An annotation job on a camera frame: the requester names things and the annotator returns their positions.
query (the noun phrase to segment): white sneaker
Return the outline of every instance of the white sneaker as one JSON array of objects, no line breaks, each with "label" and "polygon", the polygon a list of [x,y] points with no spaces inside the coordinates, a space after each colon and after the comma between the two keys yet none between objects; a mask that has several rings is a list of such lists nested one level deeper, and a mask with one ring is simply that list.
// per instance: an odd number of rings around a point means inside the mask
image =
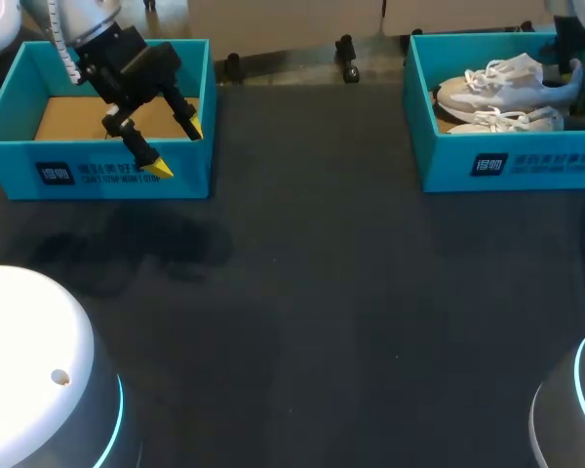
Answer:
[{"label": "white sneaker", "polygon": [[552,107],[524,112],[477,111],[472,124],[459,125],[449,134],[504,134],[511,132],[557,132],[564,129],[564,116]]},{"label": "white sneaker", "polygon": [[440,85],[438,104],[463,122],[471,122],[475,112],[490,107],[500,112],[532,112],[551,106],[568,109],[578,98],[583,82],[583,66],[574,59],[572,76],[566,85],[549,88],[542,83],[542,64],[527,54],[508,60],[493,60],[485,70],[466,70],[464,76]]}]

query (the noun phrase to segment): dark gray mat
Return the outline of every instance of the dark gray mat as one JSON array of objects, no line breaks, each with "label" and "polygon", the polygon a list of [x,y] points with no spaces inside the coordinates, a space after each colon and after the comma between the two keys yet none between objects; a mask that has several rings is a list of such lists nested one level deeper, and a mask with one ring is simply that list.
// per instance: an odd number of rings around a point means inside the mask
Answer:
[{"label": "dark gray mat", "polygon": [[146,467],[526,467],[585,334],[585,193],[420,193],[396,87],[220,90],[209,201],[9,204],[83,302]]}]

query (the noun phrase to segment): small hole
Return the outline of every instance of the small hole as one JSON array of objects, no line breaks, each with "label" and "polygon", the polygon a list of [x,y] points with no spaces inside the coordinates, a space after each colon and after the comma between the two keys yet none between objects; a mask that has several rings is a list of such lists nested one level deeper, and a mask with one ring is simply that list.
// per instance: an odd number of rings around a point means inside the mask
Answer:
[{"label": "small hole", "polygon": [[56,385],[69,385],[70,382],[67,372],[61,369],[53,370],[51,378]]}]

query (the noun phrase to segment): teal cardboard box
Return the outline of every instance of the teal cardboard box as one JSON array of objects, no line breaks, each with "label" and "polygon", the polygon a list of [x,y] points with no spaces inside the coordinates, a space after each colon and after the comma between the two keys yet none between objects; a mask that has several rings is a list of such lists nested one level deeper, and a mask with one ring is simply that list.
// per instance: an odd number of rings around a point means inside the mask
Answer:
[{"label": "teal cardboard box", "polygon": [[[161,41],[147,42],[155,46]],[[110,105],[89,84],[69,82],[52,44],[24,43],[0,91],[0,184],[9,199],[208,197],[216,114],[210,45],[207,40],[170,42],[182,60],[177,85],[195,101],[204,138],[186,137],[172,110],[160,105],[161,97],[135,114],[137,129],[174,173],[169,179],[141,171],[121,139],[107,138],[101,119]],[[64,109],[70,99],[79,105]],[[45,122],[53,113],[60,129]]]},{"label": "teal cardboard box", "polygon": [[404,102],[425,192],[585,188],[585,132],[447,135],[429,91],[466,69],[527,53],[544,61],[550,33],[412,36]]}]

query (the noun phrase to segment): blue led light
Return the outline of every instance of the blue led light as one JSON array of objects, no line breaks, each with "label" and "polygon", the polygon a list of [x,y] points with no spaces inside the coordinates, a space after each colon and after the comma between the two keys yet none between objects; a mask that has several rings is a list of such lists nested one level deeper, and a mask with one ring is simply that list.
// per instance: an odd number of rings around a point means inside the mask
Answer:
[{"label": "blue led light", "polygon": [[578,397],[578,403],[585,414],[585,396],[583,395],[583,389],[581,388],[581,379],[579,375],[581,354],[583,353],[583,347],[585,346],[585,339],[578,347],[576,351],[576,358],[574,359],[574,386],[576,387],[576,396]]},{"label": "blue led light", "polygon": [[119,434],[119,427],[121,426],[121,419],[124,416],[124,389],[121,386],[121,379],[119,378],[119,375],[117,375],[117,381],[119,382],[119,414],[117,415],[117,423],[115,424],[115,430],[113,431],[113,435],[111,436],[110,441],[108,441],[108,446],[106,446],[106,449],[104,450],[103,454],[101,455],[97,463],[94,465],[94,468],[100,468],[104,461],[106,461],[108,454],[110,453],[110,451],[113,448],[113,445],[115,444],[115,440],[117,439],[117,435]]}]

